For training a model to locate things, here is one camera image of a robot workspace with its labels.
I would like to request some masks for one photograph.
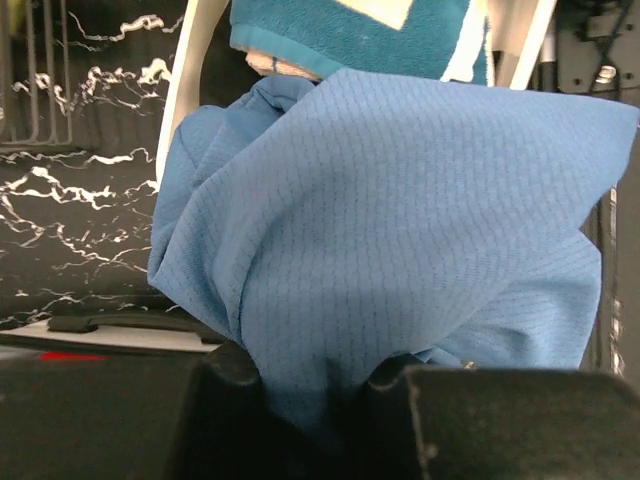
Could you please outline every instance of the black and white marble pattern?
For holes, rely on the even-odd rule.
[[[174,308],[148,286],[146,268],[154,155],[185,5],[70,2],[72,88],[57,85],[56,102],[69,102],[85,148],[0,156],[0,329],[56,313]],[[228,48],[228,28],[220,31],[212,50]],[[242,62],[237,53],[215,51],[207,62],[228,72]],[[256,78],[233,77],[208,82],[203,99],[228,103]],[[36,80],[48,88],[47,75]],[[14,90],[28,99],[28,77]]]

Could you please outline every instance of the teal fabric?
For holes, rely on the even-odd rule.
[[[461,39],[469,4],[415,0],[396,31],[333,0],[233,0],[231,46],[260,50],[320,78],[350,67],[440,79]],[[454,80],[487,84],[487,31],[484,18],[479,35],[461,42],[460,48],[473,52],[462,62],[469,75]]]

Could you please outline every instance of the textured blue fabric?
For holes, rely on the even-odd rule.
[[[268,77],[178,128],[149,282],[244,346],[273,410],[318,441],[395,354],[578,367],[600,293],[579,227],[638,117],[353,70]]]
[[[394,30],[334,0],[233,0],[231,46],[260,50],[320,78],[350,67],[433,79],[442,77],[459,46],[464,54],[456,57],[453,79],[486,85],[482,6],[477,0],[414,0],[404,27]],[[461,34],[465,17],[468,30]]]

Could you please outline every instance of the black plastic part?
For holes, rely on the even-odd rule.
[[[559,2],[556,44],[561,92],[586,94],[640,86],[640,2],[608,4],[602,8],[598,2]],[[596,81],[602,66],[614,68],[613,79]]]
[[[640,399],[619,379],[388,367],[359,399],[363,478],[637,478]]]
[[[149,328],[152,330],[169,330],[174,332],[192,332],[200,337],[204,344],[217,345],[227,341],[225,337],[214,332],[206,325],[192,319],[176,318],[151,312],[99,314],[85,316],[54,316],[49,320],[52,332],[89,333],[102,326]]]
[[[3,480],[358,478],[269,415],[233,342],[198,359],[2,362],[0,405]]]

